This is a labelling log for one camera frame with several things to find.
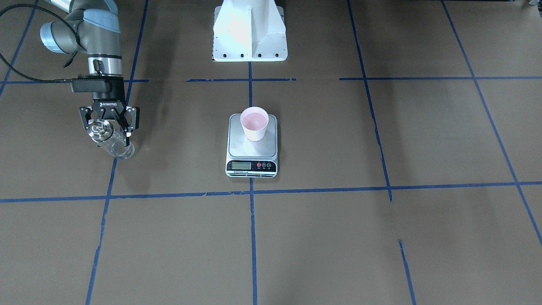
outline white pedestal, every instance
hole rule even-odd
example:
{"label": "white pedestal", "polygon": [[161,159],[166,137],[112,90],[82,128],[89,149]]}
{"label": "white pedestal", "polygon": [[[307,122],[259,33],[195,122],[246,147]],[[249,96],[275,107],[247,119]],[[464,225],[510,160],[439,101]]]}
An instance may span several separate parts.
{"label": "white pedestal", "polygon": [[274,0],[224,0],[215,9],[215,61],[283,61],[288,57],[284,10]]}

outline blue painter's tape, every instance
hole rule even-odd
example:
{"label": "blue painter's tape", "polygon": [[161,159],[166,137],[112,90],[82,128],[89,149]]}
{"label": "blue painter's tape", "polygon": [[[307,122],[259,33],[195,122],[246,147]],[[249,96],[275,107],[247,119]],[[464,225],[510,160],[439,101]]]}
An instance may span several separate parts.
{"label": "blue painter's tape", "polygon": [[476,79],[542,79],[542,76],[518,76],[518,77],[474,77]]}
{"label": "blue painter's tape", "polygon": [[365,80],[363,77],[341,77],[339,80]]}
{"label": "blue painter's tape", "polygon": [[414,295],[414,287],[412,286],[412,278],[410,277],[410,269],[408,268],[407,257],[404,252],[403,241],[399,240],[399,247],[401,248],[401,256],[403,257],[403,266],[405,267],[406,281],[408,282],[408,289],[410,291],[410,299],[412,305],[416,305],[416,296]]}
{"label": "blue painter's tape", "polygon": [[147,10],[149,9],[149,0],[145,1],[145,7],[143,8],[143,18],[141,19],[141,25],[139,26],[139,36],[137,38],[137,45],[135,46],[134,61],[132,62],[132,72],[130,73],[130,83],[128,83],[128,91],[126,92],[126,105],[130,103],[130,96],[132,95],[132,85],[134,83],[134,75],[136,74],[137,60],[139,57],[139,48],[141,47],[141,40],[143,38],[143,31],[145,30],[145,21],[147,19]]}
{"label": "blue painter's tape", "polygon": [[109,210],[109,200],[111,198],[111,190],[113,188],[113,180],[115,179],[116,169],[117,169],[117,159],[114,158],[113,165],[111,165],[111,174],[109,176],[109,185],[107,187],[107,197],[104,204],[104,213],[102,214],[102,220],[100,224],[100,241],[98,242],[98,247],[96,248],[96,252],[94,253],[91,280],[88,282],[88,291],[87,291],[87,298],[86,298],[85,305],[90,305],[91,303],[92,290],[94,289],[94,279],[96,279],[96,271],[98,269],[98,260],[100,258],[101,245],[104,239],[106,215],[107,215],[107,211]]}
{"label": "blue painter's tape", "polygon": [[252,62],[248,62],[248,106],[252,107]]}
{"label": "blue painter's tape", "polygon": [[542,185],[542,181],[526,181],[526,182],[520,182],[519,185]]}
{"label": "blue painter's tape", "polygon": [[205,193],[111,195],[111,199],[171,198],[171,197],[201,197],[201,196],[205,196]]}
{"label": "blue painter's tape", "polygon": [[470,65],[470,61],[468,59],[467,53],[465,52],[465,49],[463,48],[463,44],[461,43],[461,40],[459,39],[459,35],[457,34],[457,31],[454,26],[454,22],[451,20],[450,13],[448,12],[448,9],[446,8],[446,4],[443,0],[441,0],[442,8],[444,9],[444,12],[446,13],[446,16],[448,17],[448,21],[450,22],[450,26],[454,32],[455,38],[457,39],[457,43],[459,44],[459,47],[461,48],[461,52],[463,53],[463,57],[465,58],[465,62],[467,63],[467,66],[469,68],[470,74],[472,76],[472,79],[474,80],[474,84],[476,85],[476,89],[478,90],[478,95],[480,96],[480,99],[482,100],[483,107],[486,110],[487,117],[489,118],[489,122],[491,123],[491,127],[493,128],[493,131],[495,132],[495,136],[497,137],[497,141],[499,142],[499,146],[501,147],[502,153],[506,159],[506,163],[508,164],[508,168],[510,169],[510,172],[512,173],[512,177],[514,178],[515,185],[518,189],[518,192],[521,196],[521,200],[523,201],[523,204],[525,206],[525,210],[527,211],[527,214],[529,216],[529,219],[531,220],[531,224],[533,225],[534,231],[537,234],[538,242],[542,245],[542,235],[540,234],[540,230],[538,229],[538,225],[536,221],[534,220],[534,217],[531,213],[531,208],[529,207],[529,204],[527,203],[527,200],[525,199],[525,196],[523,194],[523,190],[521,189],[521,185],[518,181],[518,177],[515,174],[514,168],[512,167],[512,163],[510,162],[510,159],[508,158],[508,153],[506,153],[505,146],[502,142],[501,136],[499,135],[499,132],[497,130],[497,127],[495,125],[495,122],[493,120],[493,117],[491,116],[491,113],[489,111],[489,107],[487,106],[486,99],[483,97],[482,89],[480,88],[480,85],[478,84],[478,81],[476,79],[476,76],[474,75],[474,71],[472,69],[472,66]]}
{"label": "blue painter's tape", "polygon": [[365,92],[367,93],[367,100],[369,102],[369,109],[371,110],[371,117],[375,124],[375,135],[376,135],[376,141],[378,143],[378,147],[380,149],[380,158],[382,160],[382,170],[384,171],[384,178],[386,179],[386,186],[388,188],[388,196],[390,197],[390,201],[391,201],[393,199],[393,196],[392,196],[391,188],[390,188],[390,178],[388,177],[386,159],[384,158],[384,150],[382,148],[382,142],[380,141],[380,135],[378,133],[378,124],[376,121],[375,110],[372,105],[371,92],[369,91],[369,83],[367,82],[367,74],[365,73],[365,65],[363,64],[362,49],[359,45],[358,32],[356,30],[356,24],[354,23],[354,15],[352,13],[352,4],[350,3],[350,0],[347,0],[347,3],[348,3],[348,11],[350,14],[350,22],[352,23],[352,31],[354,33],[354,39],[356,40],[356,48],[358,50],[359,64],[362,68],[362,74],[363,74],[363,79],[364,79],[364,84],[365,84]]}
{"label": "blue painter's tape", "polygon": [[206,81],[249,81],[248,78],[216,78],[216,79],[206,79],[206,78],[191,78],[186,82],[206,82]]}
{"label": "blue painter's tape", "polygon": [[125,79],[124,82],[151,82],[148,79]]}
{"label": "blue painter's tape", "polygon": [[392,186],[391,189],[470,188],[470,187],[496,187],[496,186],[515,186],[515,182],[463,183],[463,184],[451,184],[451,185]]}
{"label": "blue painter's tape", "polygon": [[249,192],[246,190],[237,190],[234,192],[207,192],[205,196],[230,196],[230,195],[248,195]]}
{"label": "blue painter's tape", "polygon": [[7,198],[0,199],[0,203],[10,202],[44,202],[44,201],[75,201],[75,200],[103,200],[107,196],[67,196],[67,197],[41,197],[41,198]]}
{"label": "blue painter's tape", "polygon": [[[15,64],[15,60],[17,60],[17,56],[19,56],[19,51],[21,50],[21,47],[23,46],[24,38],[27,36],[28,29],[30,28],[30,24],[32,24],[32,20],[34,19],[34,13],[36,12],[36,8],[32,8],[32,12],[30,13],[30,17],[28,18],[27,26],[24,28],[23,36],[21,37],[21,40],[19,40],[19,44],[17,45],[17,49],[15,50],[15,53],[13,54],[13,58],[11,59],[11,65],[13,66]],[[2,93],[4,92],[6,81],[8,81],[9,76],[11,75],[11,69],[8,70],[8,72],[5,74],[4,77],[4,83],[0,87],[0,97],[2,96]]]}
{"label": "blue painter's tape", "polygon": [[472,77],[368,77],[367,80],[454,80],[472,79]]}
{"label": "blue painter's tape", "polygon": [[254,194],[287,194],[287,193],[330,193],[330,192],[364,192],[370,190],[387,190],[381,187],[345,187],[345,188],[308,188],[308,189],[271,189],[255,190]]}
{"label": "blue painter's tape", "polygon": [[250,235],[252,239],[252,303],[253,305],[258,305],[256,220],[254,218],[254,178],[250,178]]}
{"label": "blue painter's tape", "polygon": [[297,81],[297,78],[191,78],[186,82],[216,82],[216,81]]}

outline digital kitchen scale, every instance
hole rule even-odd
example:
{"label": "digital kitchen scale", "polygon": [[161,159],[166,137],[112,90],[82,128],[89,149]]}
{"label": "digital kitchen scale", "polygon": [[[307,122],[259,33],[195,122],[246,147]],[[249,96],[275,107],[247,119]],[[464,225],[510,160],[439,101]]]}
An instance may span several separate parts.
{"label": "digital kitchen scale", "polygon": [[230,177],[274,177],[279,171],[277,121],[269,115],[266,133],[259,141],[250,141],[244,135],[241,114],[230,117],[226,175]]}

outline black cable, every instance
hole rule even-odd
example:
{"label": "black cable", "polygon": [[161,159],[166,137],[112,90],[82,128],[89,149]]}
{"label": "black cable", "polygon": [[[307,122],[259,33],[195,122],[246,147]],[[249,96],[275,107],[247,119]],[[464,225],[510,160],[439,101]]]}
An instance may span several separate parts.
{"label": "black cable", "polygon": [[[34,9],[37,9],[37,10],[40,10],[40,11],[44,11],[50,15],[53,15],[55,16],[58,20],[60,20],[63,24],[65,24],[69,29],[70,31],[72,31],[72,33],[75,35],[75,41],[77,42],[77,44],[79,45],[80,44],[80,41],[79,41],[79,36],[77,35],[77,33],[75,32],[75,30],[68,24],[68,22],[66,22],[66,20],[64,20],[62,17],[60,17],[59,15],[53,13],[52,11],[48,10],[48,9],[45,9],[43,7],[39,7],[37,5],[33,5],[33,4],[14,4],[14,5],[10,5],[8,7],[6,7],[5,9],[3,9],[2,11],[0,11],[0,17],[2,15],[4,15],[6,12],[12,10],[12,9],[15,9],[15,8],[34,8]],[[15,69],[6,59],[4,56],[2,56],[2,53],[0,53],[0,59],[6,64],[8,65],[8,67],[13,70],[15,73],[19,74],[20,76],[26,78],[26,79],[29,79],[29,80],[32,80],[32,81],[37,81],[37,82],[71,82],[71,80],[69,79],[51,79],[51,80],[48,80],[48,79],[38,79],[38,78],[33,78],[33,77],[30,77],[28,75],[25,75],[21,72],[19,72],[19,70]]]}

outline pink cup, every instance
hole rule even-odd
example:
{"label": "pink cup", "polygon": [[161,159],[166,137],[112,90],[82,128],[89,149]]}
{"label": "pink cup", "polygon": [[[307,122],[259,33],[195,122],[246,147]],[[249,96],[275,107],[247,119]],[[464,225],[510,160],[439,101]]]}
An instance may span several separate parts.
{"label": "pink cup", "polygon": [[269,115],[260,107],[249,107],[241,113],[244,135],[251,141],[259,141],[266,134]]}

